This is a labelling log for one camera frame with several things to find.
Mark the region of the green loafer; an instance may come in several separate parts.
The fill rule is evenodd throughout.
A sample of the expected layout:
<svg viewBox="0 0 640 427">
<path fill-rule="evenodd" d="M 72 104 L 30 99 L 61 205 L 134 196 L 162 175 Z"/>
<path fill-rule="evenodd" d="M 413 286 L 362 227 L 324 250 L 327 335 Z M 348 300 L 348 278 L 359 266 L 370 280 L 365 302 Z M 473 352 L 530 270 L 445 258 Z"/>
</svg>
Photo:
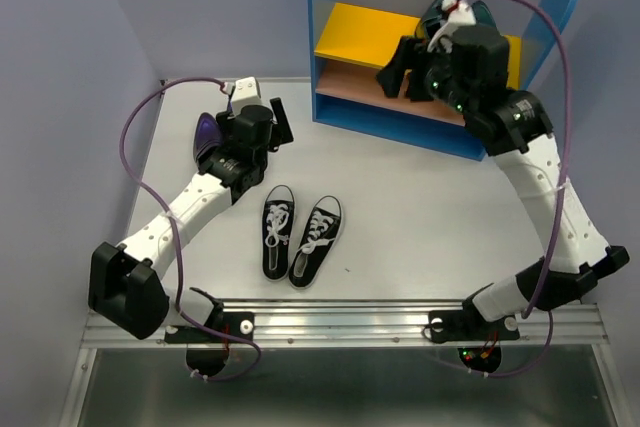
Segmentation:
<svg viewBox="0 0 640 427">
<path fill-rule="evenodd" d="M 476 0 L 471 4 L 471 8 L 479 25 L 486 25 L 492 28 L 497 28 L 496 21 L 488 7 L 488 5 L 482 0 Z"/>
<path fill-rule="evenodd" d="M 433 0 L 416 25 L 414 35 L 420 39 L 430 40 L 440 29 L 443 22 L 441 4 L 443 0 Z"/>
</svg>

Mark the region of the purple loafer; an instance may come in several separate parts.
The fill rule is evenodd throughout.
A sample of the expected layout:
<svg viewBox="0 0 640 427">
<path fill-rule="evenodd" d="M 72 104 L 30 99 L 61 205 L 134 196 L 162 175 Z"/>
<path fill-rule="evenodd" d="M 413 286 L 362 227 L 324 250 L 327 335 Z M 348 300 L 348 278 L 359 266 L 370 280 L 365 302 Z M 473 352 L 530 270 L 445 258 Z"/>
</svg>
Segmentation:
<svg viewBox="0 0 640 427">
<path fill-rule="evenodd" d="M 200 114 L 193 139 L 193 159 L 200 167 L 210 155 L 210 152 L 223 143 L 223 134 L 216 119 L 208 112 Z"/>
</svg>

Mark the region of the black sneaker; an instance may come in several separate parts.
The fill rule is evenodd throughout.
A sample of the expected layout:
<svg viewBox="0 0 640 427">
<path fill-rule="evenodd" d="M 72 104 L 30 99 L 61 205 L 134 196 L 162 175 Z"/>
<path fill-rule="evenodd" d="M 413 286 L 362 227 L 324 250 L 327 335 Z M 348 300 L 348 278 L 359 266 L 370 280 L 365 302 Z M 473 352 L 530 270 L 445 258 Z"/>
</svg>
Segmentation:
<svg viewBox="0 0 640 427">
<path fill-rule="evenodd" d="M 337 197 L 325 195 L 312 207 L 288 273 L 294 288 L 306 289 L 315 281 L 340 236 L 342 224 L 343 208 Z"/>
<path fill-rule="evenodd" d="M 262 271 L 270 281 L 279 281 L 288 273 L 295 207 L 294 193 L 287 185 L 275 186 L 263 204 Z"/>
</svg>

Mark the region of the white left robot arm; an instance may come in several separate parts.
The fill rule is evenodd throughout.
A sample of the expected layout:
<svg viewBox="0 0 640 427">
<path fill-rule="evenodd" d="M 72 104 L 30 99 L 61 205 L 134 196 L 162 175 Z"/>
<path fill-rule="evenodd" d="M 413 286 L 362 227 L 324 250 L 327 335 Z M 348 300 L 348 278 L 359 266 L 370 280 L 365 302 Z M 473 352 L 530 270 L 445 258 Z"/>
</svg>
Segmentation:
<svg viewBox="0 0 640 427">
<path fill-rule="evenodd" d="M 239 114 L 205 114 L 213 139 L 196 160 L 197 171 L 180 194 L 138 232 L 117 245 L 100 244 L 90 265 L 88 305 L 138 339 L 159 328 L 187 325 L 199 340 L 223 329 L 223 305 L 192 287 L 171 291 L 162 280 L 176 258 L 217 215 L 261 183 L 268 156 L 292 142 L 280 98 L 248 105 Z"/>
</svg>

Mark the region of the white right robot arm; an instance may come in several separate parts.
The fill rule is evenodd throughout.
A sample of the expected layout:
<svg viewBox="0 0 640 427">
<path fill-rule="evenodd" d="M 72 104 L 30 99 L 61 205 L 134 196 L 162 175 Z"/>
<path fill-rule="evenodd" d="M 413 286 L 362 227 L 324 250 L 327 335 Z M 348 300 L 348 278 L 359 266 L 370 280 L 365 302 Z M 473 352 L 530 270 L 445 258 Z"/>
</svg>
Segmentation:
<svg viewBox="0 0 640 427">
<path fill-rule="evenodd" d="M 581 299 L 629 261 L 609 244 L 582 206 L 560 159 L 551 121 L 540 100 L 508 86 L 510 46 L 486 25 L 462 27 L 436 39 L 403 36 L 376 75 L 394 98 L 440 100 L 460 113 L 504 173 L 546 253 L 533 265 L 467 297 L 460 309 L 436 311 L 436 343 L 479 340 L 528 307 L 550 312 Z"/>
</svg>

